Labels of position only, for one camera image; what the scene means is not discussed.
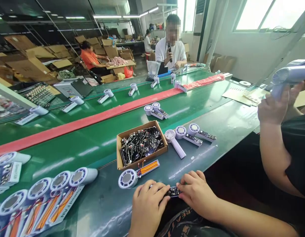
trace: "red plastic bag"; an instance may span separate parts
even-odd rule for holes
[[[127,67],[124,67],[124,74],[125,74],[125,78],[130,78],[133,76],[133,67],[130,67],[130,69],[128,69]]]

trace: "ceiling light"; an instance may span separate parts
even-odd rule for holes
[[[118,15],[94,15],[93,17],[95,19],[98,19],[98,18],[122,18],[122,16],[118,16]]]
[[[151,9],[151,10],[149,11],[149,13],[152,13],[152,12],[158,10],[158,9],[159,9],[159,7],[156,7],[156,8],[154,8],[154,9]]]
[[[128,15],[128,16],[123,16],[123,18],[140,18],[140,16],[131,16],[131,15]]]
[[[142,16],[145,16],[145,15],[147,15],[147,14],[148,14],[148,12],[145,12],[145,13],[139,15],[139,16],[142,17]]]
[[[66,16],[66,19],[84,19],[84,16]]]

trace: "red strip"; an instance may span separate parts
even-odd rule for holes
[[[193,83],[187,84],[187,85],[185,85],[185,87],[192,89],[195,87],[208,85],[212,82],[221,81],[224,79],[225,78],[223,76],[215,75],[215,76],[208,77],[206,79],[197,81],[199,83],[193,82]],[[0,156],[5,153],[11,152],[11,151],[19,151],[19,150],[26,149],[28,147],[37,145],[39,143],[48,141],[50,139],[53,139],[53,138],[56,138],[56,137],[59,137],[62,135],[65,135],[65,134],[73,132],[75,130],[78,130],[78,129],[90,126],[92,124],[101,122],[103,120],[115,117],[117,115],[128,112],[130,110],[142,107],[147,104],[151,104],[155,101],[159,101],[159,100],[166,99],[168,97],[177,95],[179,93],[182,93],[182,91],[180,89],[173,88],[173,89],[170,89],[170,90],[167,90],[164,92],[160,92],[160,93],[157,93],[154,95],[150,95],[150,96],[126,103],[124,105],[109,109],[109,110],[104,111],[99,114],[95,114],[95,115],[92,115],[92,116],[89,116],[86,118],[82,118],[82,119],[74,121],[74,122],[70,122],[70,123],[67,123],[67,124],[64,124],[64,125],[40,132],[40,133],[36,133],[36,134],[30,135],[28,137],[13,141],[13,142],[9,142],[7,144],[0,146]]]

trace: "woman in orange shirt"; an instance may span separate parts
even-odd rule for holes
[[[86,67],[94,72],[98,76],[106,76],[110,74],[110,70],[106,69],[108,67],[107,64],[100,64],[98,59],[103,59],[107,62],[110,61],[108,57],[96,55],[93,52],[93,48],[88,41],[83,41],[82,44],[79,45],[81,48],[80,57],[84,61]]]

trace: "white t-shirt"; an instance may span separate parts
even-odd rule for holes
[[[162,38],[157,44],[156,44],[156,61],[164,62],[165,56],[167,52],[168,45],[166,45],[166,38]],[[177,61],[183,61],[186,60],[185,55],[185,48],[182,41],[177,41],[174,46],[171,47],[172,52],[172,63],[169,61],[166,66],[168,66],[168,69],[171,69],[174,67],[175,63]]]
[[[145,44],[145,51],[147,53],[151,52],[152,51],[152,48],[150,47],[150,39],[148,36],[146,36],[145,38],[145,41],[144,41],[144,44]]]

